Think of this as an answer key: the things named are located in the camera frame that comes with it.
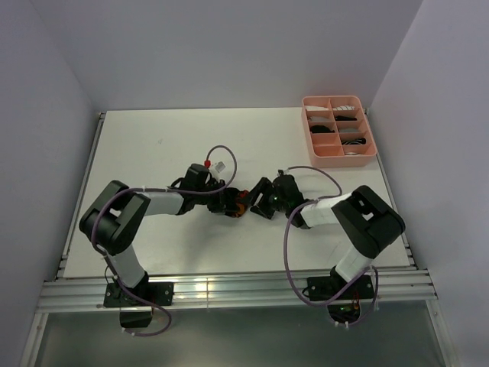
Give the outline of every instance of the white table surface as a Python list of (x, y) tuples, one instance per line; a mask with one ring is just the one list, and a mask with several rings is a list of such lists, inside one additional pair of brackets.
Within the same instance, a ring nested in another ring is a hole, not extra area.
[[(187, 109), (107, 112), (81, 204), (83, 214), (111, 180), (130, 187), (165, 187), (182, 177), (191, 163), (203, 163), (214, 145), (228, 145), (238, 159), (232, 186), (250, 190), (262, 176), (273, 180), (277, 169), (309, 164), (300, 108)], [(211, 156), (224, 161), (226, 180), (232, 160), (223, 150)], [(365, 167), (327, 170), (344, 192), (370, 186), (388, 203), (377, 160)], [(336, 193), (335, 186), (313, 171), (291, 171), (307, 198)], [(266, 220), (251, 212), (240, 219), (219, 216), (198, 206), (184, 216), (146, 217), (134, 240), (141, 265), (149, 274), (218, 274), (282, 271), (285, 215)], [(64, 276), (99, 277), (105, 262), (78, 230), (70, 242)], [(339, 224), (290, 233), (292, 269), (332, 268), (350, 246)], [(401, 239), (374, 263), (408, 266)]]

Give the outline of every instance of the black bracket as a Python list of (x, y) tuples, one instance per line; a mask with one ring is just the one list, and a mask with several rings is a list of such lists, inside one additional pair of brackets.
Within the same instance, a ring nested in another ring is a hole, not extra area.
[[(275, 212), (285, 213), (285, 216), (289, 218), (294, 209), (308, 201), (299, 191), (294, 177), (291, 174), (285, 174), (282, 170), (278, 171), (278, 177), (273, 182), (262, 177), (251, 189), (246, 200), (247, 204), (251, 205), (252, 213), (266, 219), (272, 219)], [(294, 217), (292, 224), (302, 229), (309, 228), (300, 213)]]
[[(169, 281), (150, 282), (146, 285), (148, 301), (158, 306), (171, 306), (173, 301), (173, 283)], [(144, 306), (126, 295), (116, 283), (110, 283), (105, 289), (104, 307), (121, 308)]]
[[(342, 287), (338, 286), (333, 277), (309, 277), (307, 278), (307, 290), (310, 300), (328, 300), (333, 297)], [(361, 300), (374, 298), (374, 286), (369, 275), (362, 275), (354, 284), (346, 289), (339, 300), (351, 300), (358, 292)]]

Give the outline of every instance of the gray floor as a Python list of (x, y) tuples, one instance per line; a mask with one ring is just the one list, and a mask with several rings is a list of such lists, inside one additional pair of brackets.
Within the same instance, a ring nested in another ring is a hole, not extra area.
[(52, 314), (36, 366), (443, 365), (424, 302), (381, 304), (349, 331), (311, 307), (173, 315), (164, 335), (132, 338), (121, 333), (117, 313)]

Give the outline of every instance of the white wall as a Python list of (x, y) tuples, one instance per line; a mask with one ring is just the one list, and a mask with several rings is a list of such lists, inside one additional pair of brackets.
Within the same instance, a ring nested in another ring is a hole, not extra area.
[(393, 194), (464, 365), (489, 360), (489, 2), (425, 0), (372, 105)]
[(0, 364), (17, 365), (57, 269), (96, 116), (31, 3), (0, 2)]
[(367, 106), (421, 0), (31, 0), (98, 109)]

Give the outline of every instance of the pink tray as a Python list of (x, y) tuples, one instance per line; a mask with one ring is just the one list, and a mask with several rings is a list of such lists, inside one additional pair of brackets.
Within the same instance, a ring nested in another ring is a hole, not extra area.
[[(355, 118), (356, 121), (336, 121), (337, 116)], [(377, 154), (370, 125), (356, 96), (304, 97), (302, 117), (309, 157), (314, 167), (365, 166)], [(311, 121), (314, 117), (327, 121)], [(309, 129), (314, 125), (324, 125), (334, 132), (313, 134)], [(358, 132), (339, 132), (344, 128), (355, 128)], [(364, 138), (366, 144), (342, 145), (342, 141), (359, 138)]]

